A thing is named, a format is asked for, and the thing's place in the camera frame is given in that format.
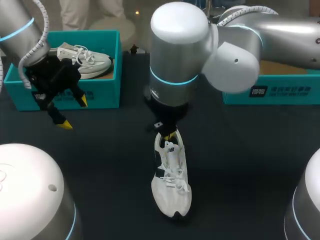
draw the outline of shoe tongue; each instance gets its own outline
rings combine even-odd
[[[179,153],[181,148],[177,144],[165,141],[165,155],[169,168],[176,174],[175,169],[179,168]]]

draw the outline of person's leg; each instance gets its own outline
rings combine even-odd
[[[60,0],[63,30],[83,30],[87,24],[90,0]]]
[[[123,0],[98,0],[98,2],[104,14],[111,14],[119,18],[126,17]]]

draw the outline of black table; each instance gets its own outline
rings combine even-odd
[[[178,224],[151,191],[155,119],[143,102],[149,56],[124,55],[119,109],[64,111],[73,131],[45,112],[18,112],[0,96],[0,144],[23,143],[59,164],[83,221],[84,239],[283,240],[283,219],[320,147],[319,106],[226,106],[204,77],[178,128],[186,145],[192,205]]]

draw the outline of shoe sole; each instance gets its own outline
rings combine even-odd
[[[93,73],[81,74],[81,79],[82,80],[96,79],[108,74],[109,72],[111,72],[110,71],[111,69],[112,67],[110,66],[107,70],[104,69],[104,70],[93,72]]]

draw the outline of blue led ring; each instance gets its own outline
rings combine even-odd
[[[70,229],[70,232],[69,232],[69,234],[68,234],[68,236],[66,237],[66,239],[65,239],[65,240],[69,240],[69,238],[70,238],[70,236],[71,236],[71,234],[72,234],[72,232],[73,232],[73,230],[74,230],[75,223],[76,223],[76,214],[77,214],[77,209],[76,209],[76,205],[75,205],[75,204],[73,204],[73,205],[74,205],[74,217],[73,217],[73,224],[72,224],[72,227],[71,227],[71,229]]]
[[[161,78],[159,78],[157,75],[155,75],[155,73],[152,71],[151,69],[151,66],[150,66],[150,72],[152,73],[152,75],[158,79],[160,82],[163,82],[164,84],[169,84],[169,85],[175,85],[175,86],[179,86],[179,85],[185,85],[185,84],[189,84],[191,83],[192,81],[194,81],[198,75],[196,75],[194,78],[192,78],[191,80],[189,81],[184,81],[184,82],[170,82],[170,81],[165,81],[165,80],[162,80]]]
[[[26,25],[24,25],[23,27],[21,27],[19,30],[9,34],[8,36],[5,37],[0,37],[0,42],[3,42],[5,40],[8,40],[12,37],[14,37],[15,35],[18,35],[19,33],[21,33],[23,30],[25,30],[26,28],[28,28],[33,22],[35,21],[34,18],[32,18]]]

